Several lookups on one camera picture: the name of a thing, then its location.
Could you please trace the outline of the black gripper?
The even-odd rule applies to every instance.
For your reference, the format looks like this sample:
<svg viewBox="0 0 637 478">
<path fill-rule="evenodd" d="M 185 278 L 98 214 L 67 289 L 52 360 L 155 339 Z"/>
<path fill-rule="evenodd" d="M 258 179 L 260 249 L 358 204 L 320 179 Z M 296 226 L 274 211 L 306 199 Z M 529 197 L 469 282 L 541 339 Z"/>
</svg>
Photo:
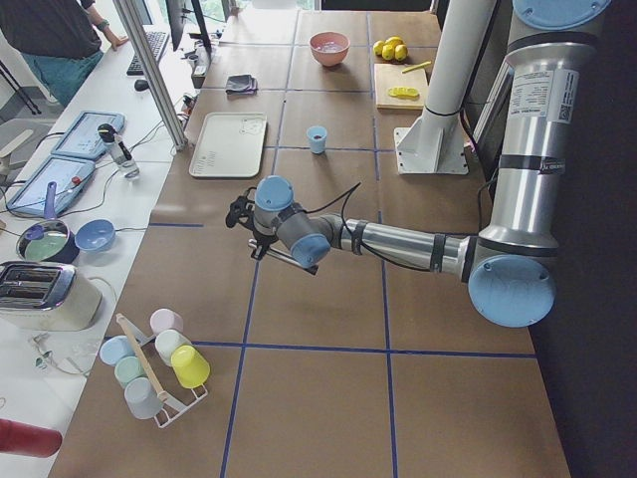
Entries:
<svg viewBox="0 0 637 478">
<path fill-rule="evenodd" d="M 276 235 L 268 230 L 261 230 L 255 222 L 256 203 L 249 197 L 250 190 L 245 190 L 229 206 L 225 217 L 225 224 L 228 228 L 233 228 L 237 224 L 252 232 L 253 238 L 248 241 L 248 246 L 252 249 L 252 259 L 263 259 L 268 253 L 270 246 L 278 241 Z"/>
</svg>

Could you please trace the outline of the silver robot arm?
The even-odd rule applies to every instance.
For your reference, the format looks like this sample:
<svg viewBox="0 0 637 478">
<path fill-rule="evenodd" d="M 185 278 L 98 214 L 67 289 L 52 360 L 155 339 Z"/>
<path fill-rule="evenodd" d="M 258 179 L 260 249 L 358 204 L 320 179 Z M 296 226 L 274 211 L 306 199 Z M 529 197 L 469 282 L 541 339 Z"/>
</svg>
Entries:
<svg viewBox="0 0 637 478">
<path fill-rule="evenodd" d="M 332 249 L 369 254 L 416 271 L 455 274 L 474 308 L 509 328 L 537 323 L 551 310 L 557 252 L 550 227 L 565 171 L 566 138 L 579 74 L 595 54 L 604 1 L 517 1 L 508 49 L 497 75 L 510 88 L 496 191 L 488 225 L 463 239 L 401 229 L 342 214 L 311 216 L 292 185 L 270 175 L 229 207 L 228 227 L 251 231 L 252 255 L 272 254 L 308 272 Z"/>
</svg>

